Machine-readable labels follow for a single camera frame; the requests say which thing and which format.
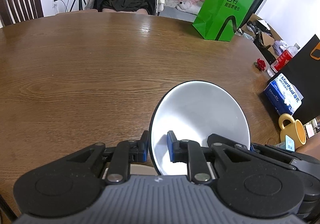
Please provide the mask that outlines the cream plate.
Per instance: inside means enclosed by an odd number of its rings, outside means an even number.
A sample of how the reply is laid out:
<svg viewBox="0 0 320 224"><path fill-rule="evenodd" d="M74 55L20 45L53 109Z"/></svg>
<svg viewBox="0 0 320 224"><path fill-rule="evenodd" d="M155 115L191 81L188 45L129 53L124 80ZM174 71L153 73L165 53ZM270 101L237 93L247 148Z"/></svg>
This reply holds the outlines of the cream plate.
<svg viewBox="0 0 320 224"><path fill-rule="evenodd" d="M125 181L130 174L134 175L152 175L157 176L154 168L145 165L129 165L128 162L111 162L108 169L105 170L103 179L110 183L121 183Z"/></svg>

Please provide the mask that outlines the white bowl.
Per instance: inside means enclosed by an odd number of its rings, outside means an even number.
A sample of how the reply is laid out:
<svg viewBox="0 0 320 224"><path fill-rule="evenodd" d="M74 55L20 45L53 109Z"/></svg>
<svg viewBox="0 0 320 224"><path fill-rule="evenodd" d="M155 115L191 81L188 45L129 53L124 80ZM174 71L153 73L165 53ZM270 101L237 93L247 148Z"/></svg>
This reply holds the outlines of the white bowl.
<svg viewBox="0 0 320 224"><path fill-rule="evenodd" d="M171 88L157 104L149 125L149 153L159 175L185 175L187 165L172 163L167 132L178 140L207 146L208 136L217 134L249 147L251 135L245 114L223 88L207 81L187 81Z"/></svg>

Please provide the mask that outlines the yellow mug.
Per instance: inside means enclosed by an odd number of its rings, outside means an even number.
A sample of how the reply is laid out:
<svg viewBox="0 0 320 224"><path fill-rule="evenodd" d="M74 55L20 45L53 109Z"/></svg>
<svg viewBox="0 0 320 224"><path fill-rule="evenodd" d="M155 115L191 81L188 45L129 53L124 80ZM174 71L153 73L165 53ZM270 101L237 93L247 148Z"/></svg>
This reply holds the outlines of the yellow mug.
<svg viewBox="0 0 320 224"><path fill-rule="evenodd" d="M285 141L285 137L290 137L295 142L295 149L306 144L306 133L303 124L295 120L290 114L284 113L278 120L280 127L280 140Z"/></svg>

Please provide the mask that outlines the blue tissue box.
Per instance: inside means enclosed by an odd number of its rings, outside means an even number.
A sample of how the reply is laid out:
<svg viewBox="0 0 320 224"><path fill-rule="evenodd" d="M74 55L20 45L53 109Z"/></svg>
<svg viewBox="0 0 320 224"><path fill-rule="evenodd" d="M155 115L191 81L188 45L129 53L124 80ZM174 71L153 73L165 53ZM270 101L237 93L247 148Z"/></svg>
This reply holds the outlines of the blue tissue box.
<svg viewBox="0 0 320 224"><path fill-rule="evenodd" d="M292 116L304 99L300 91L282 73L267 85L263 93L279 115L287 113Z"/></svg>

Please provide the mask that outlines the small red flower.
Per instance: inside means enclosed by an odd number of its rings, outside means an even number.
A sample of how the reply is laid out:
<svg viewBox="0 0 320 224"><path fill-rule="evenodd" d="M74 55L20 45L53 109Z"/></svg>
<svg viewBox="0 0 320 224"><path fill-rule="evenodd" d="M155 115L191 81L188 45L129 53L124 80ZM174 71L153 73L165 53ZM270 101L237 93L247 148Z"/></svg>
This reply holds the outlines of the small red flower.
<svg viewBox="0 0 320 224"><path fill-rule="evenodd" d="M259 70L259 71L265 71L266 69L266 63L264 60L258 58L255 62L254 62L254 66Z"/></svg>

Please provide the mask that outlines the black paper bag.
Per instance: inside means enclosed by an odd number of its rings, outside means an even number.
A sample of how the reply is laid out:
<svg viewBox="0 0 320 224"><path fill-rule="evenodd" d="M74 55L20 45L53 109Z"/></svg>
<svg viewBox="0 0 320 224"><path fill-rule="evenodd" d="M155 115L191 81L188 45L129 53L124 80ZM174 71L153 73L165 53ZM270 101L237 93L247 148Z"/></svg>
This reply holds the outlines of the black paper bag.
<svg viewBox="0 0 320 224"><path fill-rule="evenodd" d="M293 117L306 124L319 116L319 38L314 35L289 61L280 73L302 94L302 104Z"/></svg>

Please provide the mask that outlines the red label bottle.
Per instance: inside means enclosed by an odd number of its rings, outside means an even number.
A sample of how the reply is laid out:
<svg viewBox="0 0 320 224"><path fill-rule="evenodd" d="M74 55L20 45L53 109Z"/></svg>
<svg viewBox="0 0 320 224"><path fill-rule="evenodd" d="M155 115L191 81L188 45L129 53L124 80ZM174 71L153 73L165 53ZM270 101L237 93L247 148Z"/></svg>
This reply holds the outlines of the red label bottle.
<svg viewBox="0 0 320 224"><path fill-rule="evenodd" d="M267 73L270 77L273 77L278 71L280 71L298 52L300 46L296 43L294 46L286 47L281 55L270 65Z"/></svg>

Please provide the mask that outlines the white plush toy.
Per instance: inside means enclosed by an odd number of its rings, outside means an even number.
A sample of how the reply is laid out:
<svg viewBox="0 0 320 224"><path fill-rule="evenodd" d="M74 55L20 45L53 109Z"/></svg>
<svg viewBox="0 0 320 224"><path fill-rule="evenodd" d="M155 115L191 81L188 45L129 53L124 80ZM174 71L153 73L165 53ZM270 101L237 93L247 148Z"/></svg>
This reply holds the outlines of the white plush toy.
<svg viewBox="0 0 320 224"><path fill-rule="evenodd" d="M176 6L176 9L179 10L180 12L185 12L185 13L197 15L201 9L201 6L199 6L197 3L193 3L191 1L185 1L185 2L180 2Z"/></svg>

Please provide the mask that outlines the green paper bag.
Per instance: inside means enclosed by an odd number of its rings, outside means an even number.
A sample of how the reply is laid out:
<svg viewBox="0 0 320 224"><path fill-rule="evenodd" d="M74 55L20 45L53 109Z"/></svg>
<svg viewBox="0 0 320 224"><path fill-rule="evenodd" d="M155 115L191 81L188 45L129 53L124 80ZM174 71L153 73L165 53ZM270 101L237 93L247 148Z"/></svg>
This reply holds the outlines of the green paper bag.
<svg viewBox="0 0 320 224"><path fill-rule="evenodd" d="M254 0L205 0L193 27L205 40L229 42Z"/></svg>

